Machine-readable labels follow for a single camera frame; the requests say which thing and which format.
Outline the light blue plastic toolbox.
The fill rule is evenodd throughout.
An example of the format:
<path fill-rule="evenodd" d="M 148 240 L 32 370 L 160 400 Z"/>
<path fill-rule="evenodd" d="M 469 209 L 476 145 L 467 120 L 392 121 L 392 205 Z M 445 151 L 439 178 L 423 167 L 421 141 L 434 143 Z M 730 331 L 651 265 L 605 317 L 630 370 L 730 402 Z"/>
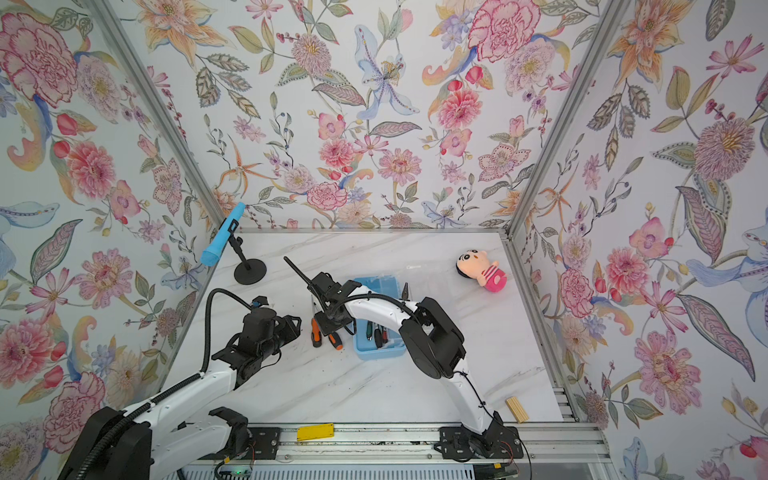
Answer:
<path fill-rule="evenodd" d="M 356 277 L 354 281 L 361 283 L 375 293 L 399 298 L 402 293 L 397 279 L 390 275 L 385 276 L 366 276 Z M 406 353 L 406 346 L 397 332 L 397 330 L 388 330 L 389 342 L 383 348 L 377 349 L 374 338 L 371 341 L 366 339 L 367 319 L 357 319 L 357 332 L 353 337 L 353 346 L 355 353 L 362 361 L 375 361 L 390 358 L 396 358 Z M 381 326 L 373 322 L 374 328 Z"/>

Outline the black handled wrench tool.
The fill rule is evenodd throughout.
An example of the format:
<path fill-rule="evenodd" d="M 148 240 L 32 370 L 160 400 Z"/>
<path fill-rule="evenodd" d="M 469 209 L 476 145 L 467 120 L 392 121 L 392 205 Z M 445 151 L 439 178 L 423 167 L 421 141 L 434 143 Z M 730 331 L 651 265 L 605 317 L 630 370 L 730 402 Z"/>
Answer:
<path fill-rule="evenodd" d="M 379 327 L 374 328 L 373 338 L 374 338 L 374 343 L 376 348 L 377 349 L 382 348 L 384 345 L 384 340 L 383 340 L 382 331 Z"/>

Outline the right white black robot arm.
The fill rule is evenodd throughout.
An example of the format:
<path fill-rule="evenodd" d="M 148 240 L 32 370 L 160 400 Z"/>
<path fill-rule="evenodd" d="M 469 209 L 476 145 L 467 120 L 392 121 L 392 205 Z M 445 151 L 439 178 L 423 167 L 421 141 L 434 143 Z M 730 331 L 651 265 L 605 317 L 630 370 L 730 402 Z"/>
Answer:
<path fill-rule="evenodd" d="M 497 440 L 503 420 L 488 409 L 472 382 L 464 335 L 441 305 L 431 297 L 418 302 L 377 293 L 359 282 L 336 282 L 326 272 L 310 278 L 288 257 L 283 260 L 303 280 L 320 311 L 314 315 L 328 336 L 356 320 L 396 331 L 414 365 L 439 380 L 460 412 L 467 435 L 485 444 Z"/>

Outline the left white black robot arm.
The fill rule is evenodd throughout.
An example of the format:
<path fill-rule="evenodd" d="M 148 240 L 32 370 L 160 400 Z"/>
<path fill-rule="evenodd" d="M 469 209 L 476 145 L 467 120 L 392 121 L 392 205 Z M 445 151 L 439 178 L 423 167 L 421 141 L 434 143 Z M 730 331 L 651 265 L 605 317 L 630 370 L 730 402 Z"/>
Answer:
<path fill-rule="evenodd" d="M 212 349 L 212 306 L 221 288 L 207 297 L 201 369 L 147 400 L 122 410 L 104 407 L 86 422 L 59 473 L 62 479 L 161 479 L 194 460 L 249 451 L 248 418 L 215 401 L 243 386 L 298 339 L 302 321 L 280 316 L 263 296 L 242 305 L 242 329 L 219 351 Z"/>

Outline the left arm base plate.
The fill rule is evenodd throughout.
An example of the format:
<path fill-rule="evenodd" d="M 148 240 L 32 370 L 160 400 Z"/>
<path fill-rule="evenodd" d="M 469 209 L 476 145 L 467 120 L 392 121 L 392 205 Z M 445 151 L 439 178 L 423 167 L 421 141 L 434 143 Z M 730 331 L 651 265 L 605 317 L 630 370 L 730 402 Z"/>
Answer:
<path fill-rule="evenodd" d="M 251 460 L 275 460 L 281 433 L 279 427 L 239 429 L 221 450 L 205 455 L 201 460 L 234 460 L 239 454 Z"/>

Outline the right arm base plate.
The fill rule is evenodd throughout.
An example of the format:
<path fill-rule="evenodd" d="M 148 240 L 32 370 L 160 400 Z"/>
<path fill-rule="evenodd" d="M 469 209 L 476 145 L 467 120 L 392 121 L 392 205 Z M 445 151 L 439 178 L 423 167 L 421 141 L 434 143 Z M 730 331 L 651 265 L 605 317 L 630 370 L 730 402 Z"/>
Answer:
<path fill-rule="evenodd" d="M 433 449 L 444 460 L 457 462 L 475 459 L 517 460 L 525 457 L 517 429 L 497 424 L 492 424 L 482 434 L 465 426 L 441 427 Z"/>

